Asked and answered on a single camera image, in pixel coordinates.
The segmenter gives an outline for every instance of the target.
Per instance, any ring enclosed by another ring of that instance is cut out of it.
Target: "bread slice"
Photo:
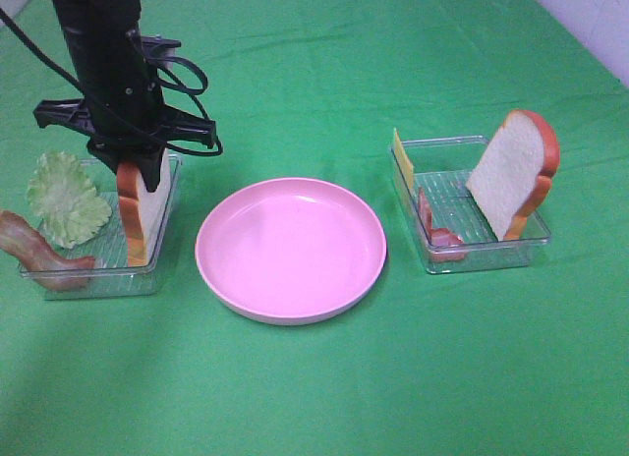
[[[128,266],[145,266],[152,256],[170,192],[167,150],[162,155],[159,176],[157,189],[150,193],[146,190],[138,166],[128,160],[118,165],[116,184],[120,218],[127,237]]]
[[[498,240],[520,238],[559,167],[559,142],[546,120],[511,111],[466,183]]]

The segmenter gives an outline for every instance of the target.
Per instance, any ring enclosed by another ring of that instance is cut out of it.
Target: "pink plate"
[[[318,179],[248,186],[205,219],[195,247],[200,274],[230,309],[298,325],[340,314],[368,292],[386,258],[373,210]]]

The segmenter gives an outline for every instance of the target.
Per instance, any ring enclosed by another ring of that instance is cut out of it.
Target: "table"
[[[48,1],[17,21],[71,68]],[[0,453],[626,454],[629,92],[534,0],[143,0],[141,28],[207,71],[225,153],[185,158],[153,296],[44,301],[0,255]],[[33,220],[37,156],[86,140],[35,125],[40,99],[77,95],[6,29],[0,47],[0,205]],[[392,129],[490,136],[514,107],[560,138],[552,243],[526,268],[426,274]],[[381,276],[329,321],[248,320],[196,269],[212,208],[280,176],[346,187],[384,227]]]

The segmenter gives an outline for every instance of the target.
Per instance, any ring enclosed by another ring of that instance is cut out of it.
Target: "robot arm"
[[[140,0],[52,2],[84,98],[41,101],[34,110],[39,127],[62,125],[87,135],[87,150],[113,172],[122,159],[133,161],[150,192],[159,184],[166,146],[204,156],[222,152],[215,123],[196,100],[207,88],[205,75],[193,63],[171,55],[180,42],[141,37]],[[173,61],[192,69],[201,88],[182,86],[168,70]],[[158,70],[177,84],[163,81]],[[166,105],[163,86],[190,95],[203,117]],[[213,150],[190,151],[169,143],[174,140],[202,143]]]

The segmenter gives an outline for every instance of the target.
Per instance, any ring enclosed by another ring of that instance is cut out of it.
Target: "green lettuce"
[[[39,157],[27,200],[43,219],[44,235],[63,248],[90,240],[111,216],[109,203],[98,195],[79,159],[63,151]]]

